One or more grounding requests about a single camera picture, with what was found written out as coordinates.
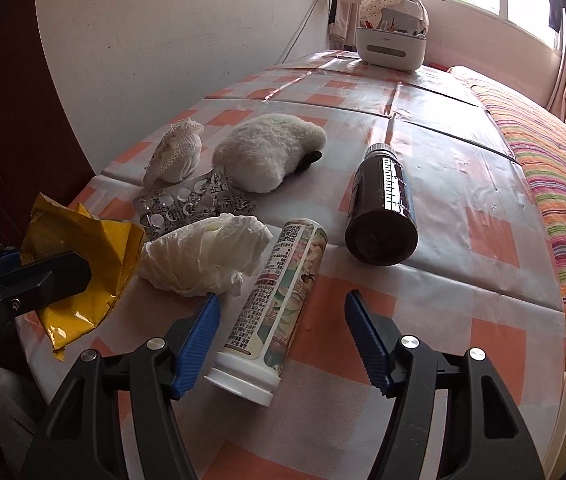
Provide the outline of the yellow foil bag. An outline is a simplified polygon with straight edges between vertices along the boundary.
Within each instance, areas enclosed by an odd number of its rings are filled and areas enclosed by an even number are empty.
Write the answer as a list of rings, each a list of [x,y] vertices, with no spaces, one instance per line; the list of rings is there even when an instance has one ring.
[[[33,203],[21,262],[53,269],[54,298],[36,310],[53,351],[89,333],[115,307],[140,258],[144,233],[130,221],[103,220],[43,194]]]

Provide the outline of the silver blister pack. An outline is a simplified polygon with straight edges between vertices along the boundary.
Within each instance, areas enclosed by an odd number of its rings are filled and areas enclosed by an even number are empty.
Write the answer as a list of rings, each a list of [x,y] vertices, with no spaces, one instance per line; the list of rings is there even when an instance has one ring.
[[[133,206],[149,240],[220,214],[251,216],[256,208],[225,172],[217,169],[135,197]]]

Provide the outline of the white tissue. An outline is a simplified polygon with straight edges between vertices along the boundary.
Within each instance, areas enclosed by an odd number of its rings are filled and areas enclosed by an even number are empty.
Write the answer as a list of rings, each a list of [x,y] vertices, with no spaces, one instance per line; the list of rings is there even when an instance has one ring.
[[[237,296],[254,274],[273,235],[254,216],[219,214],[147,242],[136,274],[183,297]]]

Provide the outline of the white floral spray can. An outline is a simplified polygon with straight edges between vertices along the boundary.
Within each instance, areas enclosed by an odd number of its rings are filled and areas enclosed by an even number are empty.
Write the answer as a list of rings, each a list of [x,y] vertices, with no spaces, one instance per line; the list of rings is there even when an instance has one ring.
[[[311,219],[284,224],[206,375],[213,385],[261,406],[271,404],[327,242],[323,227]]]

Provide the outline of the brown medicine bottle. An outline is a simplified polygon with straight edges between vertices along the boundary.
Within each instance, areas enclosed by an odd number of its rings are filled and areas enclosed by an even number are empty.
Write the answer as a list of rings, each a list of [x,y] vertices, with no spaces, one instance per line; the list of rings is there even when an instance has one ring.
[[[370,266],[393,266],[411,257],[418,241],[406,172],[386,143],[368,147],[354,175],[345,243]]]

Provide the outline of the white plush toy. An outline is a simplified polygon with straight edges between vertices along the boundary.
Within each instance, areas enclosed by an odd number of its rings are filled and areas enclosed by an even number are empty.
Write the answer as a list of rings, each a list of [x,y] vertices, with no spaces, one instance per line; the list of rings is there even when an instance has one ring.
[[[244,192],[266,194],[320,160],[326,142],[313,122],[265,114],[234,127],[214,149],[212,166]]]

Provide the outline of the checkered plastic tablecloth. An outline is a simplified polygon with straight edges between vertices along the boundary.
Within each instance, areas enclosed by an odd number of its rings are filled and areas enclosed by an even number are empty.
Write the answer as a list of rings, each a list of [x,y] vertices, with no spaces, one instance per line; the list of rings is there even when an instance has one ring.
[[[392,404],[368,382],[346,325],[351,289],[433,349],[484,350],[545,452],[562,394],[560,285],[522,166],[473,92],[440,70],[397,73],[321,52],[178,109],[205,128],[200,172],[234,126],[269,113],[314,122],[327,143],[307,172],[256,197],[256,215],[272,232],[312,219],[328,245],[272,403],[199,379],[174,407],[198,476],[368,475]],[[388,268],[360,263],[344,243],[353,175],[379,142],[408,172],[418,231],[412,257]]]

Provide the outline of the white pen holder box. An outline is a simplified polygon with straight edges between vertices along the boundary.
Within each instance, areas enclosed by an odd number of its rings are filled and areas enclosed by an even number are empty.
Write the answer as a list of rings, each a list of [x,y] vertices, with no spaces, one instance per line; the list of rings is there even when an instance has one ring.
[[[414,72],[423,65],[426,38],[376,28],[356,30],[356,52],[368,64]]]

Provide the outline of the grey air cooler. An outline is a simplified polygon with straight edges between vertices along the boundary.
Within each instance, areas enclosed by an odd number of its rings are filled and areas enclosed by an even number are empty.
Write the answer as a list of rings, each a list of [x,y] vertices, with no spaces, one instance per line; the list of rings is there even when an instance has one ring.
[[[409,36],[426,34],[426,27],[422,20],[411,14],[390,8],[383,8],[378,28],[384,32],[396,32]]]

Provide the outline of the left pink curtain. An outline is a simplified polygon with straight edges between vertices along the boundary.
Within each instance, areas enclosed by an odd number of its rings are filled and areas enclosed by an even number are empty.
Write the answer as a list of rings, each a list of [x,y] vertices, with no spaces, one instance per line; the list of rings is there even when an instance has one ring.
[[[330,0],[327,36],[332,49],[354,50],[362,0]]]

